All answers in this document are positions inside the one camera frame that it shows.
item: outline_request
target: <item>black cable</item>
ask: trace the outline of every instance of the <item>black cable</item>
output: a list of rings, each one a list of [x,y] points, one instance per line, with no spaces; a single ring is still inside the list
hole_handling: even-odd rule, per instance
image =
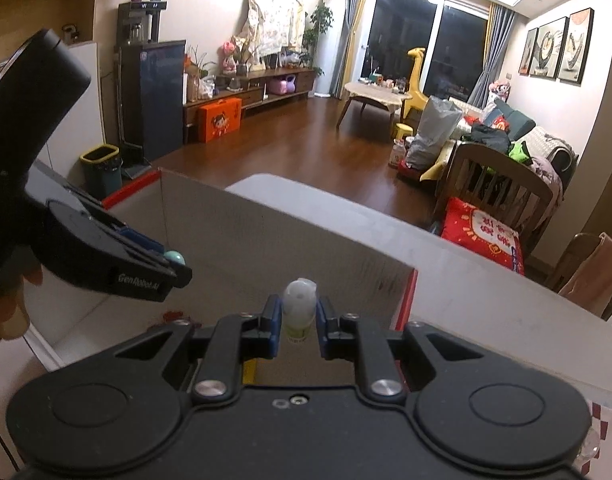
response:
[[[6,442],[4,442],[4,439],[1,437],[1,435],[0,435],[0,446],[3,448],[4,451],[6,451],[6,454],[8,455],[8,459],[10,460],[10,463],[15,468],[15,471],[19,471],[19,466],[17,465],[17,462],[15,462],[15,458],[13,457],[13,454],[8,449],[8,446],[6,445]]]

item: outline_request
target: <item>white door frame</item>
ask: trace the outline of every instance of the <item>white door frame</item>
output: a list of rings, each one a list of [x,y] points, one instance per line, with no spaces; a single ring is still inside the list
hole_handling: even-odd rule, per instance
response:
[[[423,92],[424,86],[426,85],[426,79],[428,78],[428,71],[430,70],[430,60],[433,59],[433,53],[435,51],[435,43],[437,41],[437,35],[439,33],[439,25],[442,21],[442,13],[444,12],[444,6],[452,7],[454,9],[463,10],[475,16],[479,16],[484,20],[488,19],[488,13],[484,10],[476,7],[470,7],[453,0],[428,0],[432,4],[436,4],[437,8],[435,11],[435,21],[433,22],[433,28],[430,33],[430,39],[428,41],[428,49],[426,50],[425,59],[428,62],[424,63],[422,73],[419,80],[419,89]],[[371,32],[372,17],[375,13],[375,5],[377,0],[366,0],[364,4],[364,11],[360,19],[360,26],[357,31],[357,37],[359,41],[355,43],[355,52],[353,55],[353,71],[351,81],[357,81],[362,75],[362,67],[364,65],[364,56],[366,54],[366,47],[368,46],[368,37]]]

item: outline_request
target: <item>yellow giraffe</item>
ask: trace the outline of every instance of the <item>yellow giraffe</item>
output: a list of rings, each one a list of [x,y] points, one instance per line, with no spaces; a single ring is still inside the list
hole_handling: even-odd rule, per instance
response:
[[[425,51],[425,48],[413,48],[408,51],[408,55],[415,59],[415,63],[413,65],[413,72],[410,73],[408,88],[408,93],[411,94],[412,97],[404,101],[404,118],[408,117],[408,112],[411,108],[423,111],[428,102],[428,97],[419,91],[419,78],[421,77]]]

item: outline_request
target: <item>bolt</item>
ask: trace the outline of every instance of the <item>bolt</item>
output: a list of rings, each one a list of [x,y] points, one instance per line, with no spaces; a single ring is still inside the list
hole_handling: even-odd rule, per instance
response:
[[[296,404],[299,406],[300,404],[306,404],[308,402],[308,397],[303,395],[294,395],[291,397],[291,404]]]
[[[226,384],[214,379],[201,381],[195,385],[195,392],[203,397],[219,397],[226,393]]]
[[[403,390],[401,383],[393,379],[379,379],[371,384],[371,391],[374,394],[384,397],[392,397]]]
[[[290,408],[290,406],[291,405],[288,403],[286,399],[275,399],[273,401],[273,407],[278,408],[280,410],[285,410],[287,408]]]

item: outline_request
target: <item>orange box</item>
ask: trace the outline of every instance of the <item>orange box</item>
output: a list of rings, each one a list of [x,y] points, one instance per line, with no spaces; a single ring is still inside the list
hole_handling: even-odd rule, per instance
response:
[[[209,142],[217,137],[240,129],[241,99],[230,97],[213,101],[197,109],[200,142]]]

